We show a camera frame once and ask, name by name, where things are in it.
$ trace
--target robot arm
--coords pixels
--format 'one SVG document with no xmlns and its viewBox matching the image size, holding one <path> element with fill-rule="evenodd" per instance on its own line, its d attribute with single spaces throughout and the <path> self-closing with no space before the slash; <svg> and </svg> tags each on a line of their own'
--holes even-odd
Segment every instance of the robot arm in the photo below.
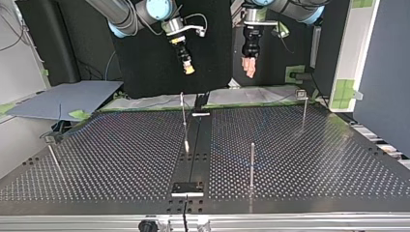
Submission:
<svg viewBox="0 0 410 232">
<path fill-rule="evenodd" d="M 194 73 L 184 32 L 194 29 L 199 37 L 205 37 L 207 26 L 186 25 L 185 20 L 179 16 L 174 0 L 143 0 L 135 5 L 130 0 L 86 1 L 107 18 L 109 28 L 119 38 L 135 36 L 138 30 L 161 21 L 162 30 L 176 49 L 185 74 Z M 205 23 L 207 22 L 203 14 L 197 15 L 204 17 Z"/>
<path fill-rule="evenodd" d="M 244 55 L 242 65 L 247 76 L 253 78 L 256 72 L 256 60 L 260 53 L 259 40 L 263 36 L 265 26 L 273 26 L 273 34 L 281 40 L 289 35 L 287 28 L 281 23 L 266 20 L 269 10 L 286 15 L 305 24 L 314 23 L 323 13 L 324 5 L 331 0 L 245 0 L 244 37 L 242 47 Z"/>
</svg>

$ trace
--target metal pin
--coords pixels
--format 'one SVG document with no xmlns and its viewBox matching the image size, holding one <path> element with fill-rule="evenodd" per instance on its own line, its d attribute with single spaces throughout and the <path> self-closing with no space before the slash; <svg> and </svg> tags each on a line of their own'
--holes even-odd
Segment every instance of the metal pin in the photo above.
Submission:
<svg viewBox="0 0 410 232">
<path fill-rule="evenodd" d="M 58 159 L 57 159 L 57 157 L 55 156 L 54 149 L 52 148 L 52 145 L 51 145 L 51 144 L 48 144 L 47 147 L 48 147 L 48 150 L 50 151 L 50 154 L 51 154 L 51 156 L 52 156 L 52 159 L 53 159 L 54 162 L 55 162 L 55 165 L 57 165 L 57 168 L 58 168 L 58 171 L 60 172 L 61 178 L 63 178 L 64 184 L 67 184 L 67 183 L 66 183 L 66 178 L 64 177 L 64 174 L 63 174 L 63 170 L 61 170 L 60 163 L 58 162 Z"/>
<path fill-rule="evenodd" d="M 307 118 L 307 109 L 308 109 L 308 98 L 305 98 L 304 124 L 305 124 L 305 119 Z"/>
<path fill-rule="evenodd" d="M 60 166 L 60 163 L 58 163 L 57 157 L 55 156 L 54 149 L 52 148 L 51 144 L 48 144 L 47 147 L 48 147 L 48 150 L 50 150 L 50 154 L 51 154 L 52 159 L 54 160 L 55 164 L 57 166 Z"/>
<path fill-rule="evenodd" d="M 255 160 L 255 144 L 250 144 L 250 194 L 253 194 L 253 166 Z"/>
<path fill-rule="evenodd" d="M 188 153 L 190 151 L 190 144 L 188 142 L 188 129 L 187 129 L 187 118 L 185 116 L 184 93 L 181 93 L 180 97 L 181 97 L 181 106 L 182 106 L 183 126 L 184 126 L 184 132 L 185 132 L 184 145 L 185 145 L 185 150 Z"/>
</svg>

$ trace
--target black backdrop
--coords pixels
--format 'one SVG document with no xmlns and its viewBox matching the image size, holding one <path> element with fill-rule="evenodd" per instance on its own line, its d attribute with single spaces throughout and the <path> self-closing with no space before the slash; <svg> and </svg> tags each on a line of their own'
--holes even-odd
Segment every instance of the black backdrop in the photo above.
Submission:
<svg viewBox="0 0 410 232">
<path fill-rule="evenodd" d="M 206 92 L 226 86 L 232 77 L 230 1 L 177 0 L 177 4 L 183 4 L 181 16 L 202 13 L 208 18 L 205 38 L 197 37 L 194 31 L 186 34 L 196 72 L 184 74 L 165 35 L 156 36 L 143 29 L 135 37 L 113 37 L 125 90 L 132 98 Z M 203 24 L 202 18 L 190 21 Z M 159 23 L 154 29 L 161 29 Z"/>
</svg>

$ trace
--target vertical post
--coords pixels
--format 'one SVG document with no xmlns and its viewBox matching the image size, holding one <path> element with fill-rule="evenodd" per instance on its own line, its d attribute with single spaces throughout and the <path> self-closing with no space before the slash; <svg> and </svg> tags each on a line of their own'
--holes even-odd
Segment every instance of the vertical post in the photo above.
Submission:
<svg viewBox="0 0 410 232">
<path fill-rule="evenodd" d="M 48 150 L 50 151 L 50 154 L 51 154 L 52 159 L 54 160 L 55 164 L 57 166 L 60 166 L 60 163 L 58 163 L 57 157 L 55 156 L 54 149 L 52 148 L 51 144 L 48 144 L 47 147 L 48 147 Z"/>
<path fill-rule="evenodd" d="M 305 124 L 305 119 L 307 118 L 307 109 L 308 109 L 308 98 L 305 98 L 304 124 Z"/>
<path fill-rule="evenodd" d="M 250 191 L 253 194 L 253 173 L 254 173 L 254 162 L 255 162 L 255 144 L 250 144 Z"/>
<path fill-rule="evenodd" d="M 184 144 L 185 144 L 185 150 L 188 153 L 190 151 L 190 144 L 188 142 L 188 129 L 187 129 L 187 117 L 185 116 L 184 93 L 181 93 L 180 98 L 181 98 L 182 117 L 183 117 L 184 133 L 185 133 Z"/>
</svg>

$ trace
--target black metal plate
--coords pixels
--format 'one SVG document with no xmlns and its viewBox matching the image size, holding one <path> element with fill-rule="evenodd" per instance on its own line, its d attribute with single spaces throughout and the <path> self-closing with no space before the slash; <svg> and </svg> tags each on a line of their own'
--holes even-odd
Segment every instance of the black metal plate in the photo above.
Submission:
<svg viewBox="0 0 410 232">
<path fill-rule="evenodd" d="M 196 134 L 193 122 L 192 150 Z M 190 175 L 184 137 L 181 111 L 98 114 L 55 148 L 60 166 L 45 151 L 0 181 L 0 215 L 172 213 L 171 183 Z"/>
<path fill-rule="evenodd" d="M 410 171 L 334 114 L 310 106 L 212 111 L 200 127 L 191 181 L 203 214 L 410 211 Z M 254 192 L 250 144 L 256 144 Z"/>
</svg>

